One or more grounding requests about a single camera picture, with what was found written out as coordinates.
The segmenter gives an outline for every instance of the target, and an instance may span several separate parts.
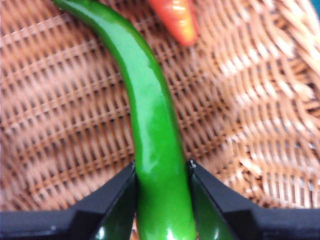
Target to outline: basket weave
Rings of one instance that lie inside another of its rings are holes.
[[[261,206],[320,208],[310,2],[197,0],[192,47],[146,1],[103,2],[161,63],[187,158]],[[1,210],[65,209],[134,158],[124,83],[101,41],[50,0],[2,0],[1,18]]]

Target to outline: glossy pepper skin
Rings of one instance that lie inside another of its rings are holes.
[[[198,25],[192,0],[148,0],[171,35],[184,46],[195,43]]]
[[[122,16],[93,0],[53,0],[90,26],[115,58],[131,109],[141,240],[195,240],[181,136],[169,88],[151,49]]]

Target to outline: orange pepper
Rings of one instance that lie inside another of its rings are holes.
[[[148,0],[171,35],[184,46],[195,43],[198,37],[192,0]]]

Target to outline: green chili pepper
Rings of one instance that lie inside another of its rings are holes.
[[[53,2],[90,26],[119,65],[131,109],[140,239],[194,240],[182,141],[170,91],[151,49],[128,21],[102,3]]]

